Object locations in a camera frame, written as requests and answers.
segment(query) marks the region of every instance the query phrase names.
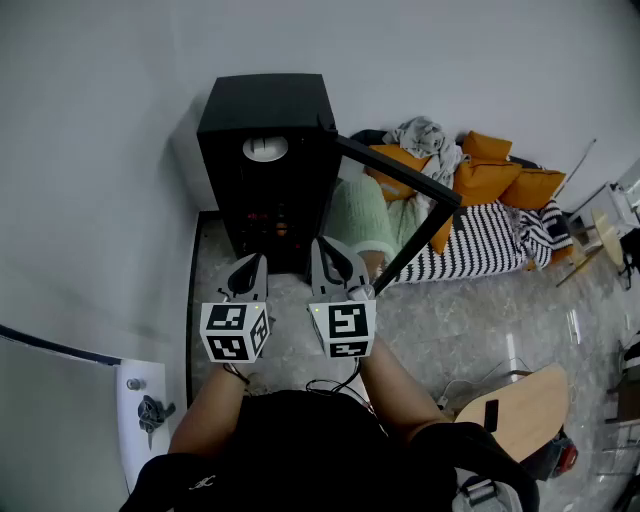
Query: gray floor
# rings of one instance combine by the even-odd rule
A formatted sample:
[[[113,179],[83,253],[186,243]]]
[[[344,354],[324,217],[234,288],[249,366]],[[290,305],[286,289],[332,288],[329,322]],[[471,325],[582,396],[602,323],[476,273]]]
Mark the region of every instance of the gray floor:
[[[213,297],[218,269],[233,261],[222,223],[206,224],[198,251],[194,326],[199,325],[200,304]],[[543,271],[393,286],[378,298],[377,332],[435,399],[450,380],[479,381],[500,362],[502,366],[482,385],[455,383],[448,398],[468,399],[500,387],[506,383],[501,375],[512,365],[536,370],[560,363],[571,386],[566,432],[580,455],[572,471],[539,484],[540,510],[602,511],[626,479],[597,473],[631,471],[636,457],[635,452],[602,454],[600,450],[629,435],[628,429],[604,425],[614,405],[606,400],[605,390],[618,375],[618,340],[626,342],[640,329],[640,279],[631,291],[623,291],[604,252],[586,272],[555,288],[567,272],[556,265]],[[352,361],[328,361],[323,356],[305,309],[310,299],[311,289],[297,277],[270,276],[269,300],[276,323],[256,370],[271,390],[303,389],[313,378],[344,380],[352,371]],[[579,343],[569,328],[571,311],[578,318]],[[519,359],[510,361],[513,356]],[[196,327],[192,333],[194,395],[209,366]],[[363,392],[358,381],[355,387]]]

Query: striped blanket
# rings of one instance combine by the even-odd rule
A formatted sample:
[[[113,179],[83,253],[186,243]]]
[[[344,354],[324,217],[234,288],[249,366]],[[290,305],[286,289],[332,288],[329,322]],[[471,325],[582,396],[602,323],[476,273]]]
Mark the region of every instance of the striped blanket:
[[[443,254],[427,244],[393,283],[503,274],[531,259],[543,268],[553,251],[571,244],[566,221],[553,200],[539,211],[517,210],[499,201],[468,206],[454,214]]]

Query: orange cushion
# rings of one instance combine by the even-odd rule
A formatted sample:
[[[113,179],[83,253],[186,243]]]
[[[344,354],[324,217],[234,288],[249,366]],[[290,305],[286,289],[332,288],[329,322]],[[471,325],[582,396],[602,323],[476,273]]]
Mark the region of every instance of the orange cushion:
[[[384,144],[382,146],[369,146],[374,151],[393,158],[407,167],[411,167],[414,171],[422,171],[431,157],[415,158],[402,149],[398,144]],[[404,183],[400,183],[386,174],[367,167],[367,174],[378,182],[382,189],[382,195],[385,201],[395,201],[396,199],[408,199],[416,195],[416,191],[408,187]]]
[[[523,169],[516,180],[500,196],[500,201],[513,208],[544,208],[564,180],[564,173],[543,169]]]
[[[520,164],[474,158],[458,166],[453,190],[462,196],[461,206],[497,201],[522,171]]]
[[[487,160],[506,160],[511,151],[511,141],[487,137],[480,133],[470,131],[462,144],[462,152],[474,158],[486,158]]]
[[[449,235],[451,234],[452,225],[453,216],[449,217],[449,220],[442,225],[442,227],[435,235],[433,235],[433,238],[431,239],[431,247],[433,247],[433,250],[438,254],[442,254],[444,252],[444,248],[447,246]]]

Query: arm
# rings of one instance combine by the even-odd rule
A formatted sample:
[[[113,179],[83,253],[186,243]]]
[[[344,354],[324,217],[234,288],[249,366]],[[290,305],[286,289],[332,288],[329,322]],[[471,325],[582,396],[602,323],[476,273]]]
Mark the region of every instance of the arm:
[[[235,367],[246,375],[246,366]],[[215,365],[173,434],[169,453],[219,455],[236,429],[244,388],[237,376]]]
[[[376,414],[401,439],[409,442],[424,427],[449,421],[382,339],[376,337],[371,355],[361,361],[362,381]]]

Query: crumpled clothing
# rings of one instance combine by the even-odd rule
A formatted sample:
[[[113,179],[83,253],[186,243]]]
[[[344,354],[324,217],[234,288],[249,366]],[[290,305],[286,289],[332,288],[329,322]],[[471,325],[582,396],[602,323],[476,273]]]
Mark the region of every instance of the crumpled clothing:
[[[398,128],[388,132],[382,140],[385,144],[399,144],[402,149],[416,158],[432,158],[422,169],[422,174],[453,188],[453,174],[461,162],[470,159],[462,153],[462,148],[455,140],[442,131],[442,126],[425,116],[419,116],[402,123]],[[433,200],[423,194],[416,194],[410,201],[415,212],[417,225],[420,226],[429,215]],[[412,232],[413,226],[401,226],[399,232]]]

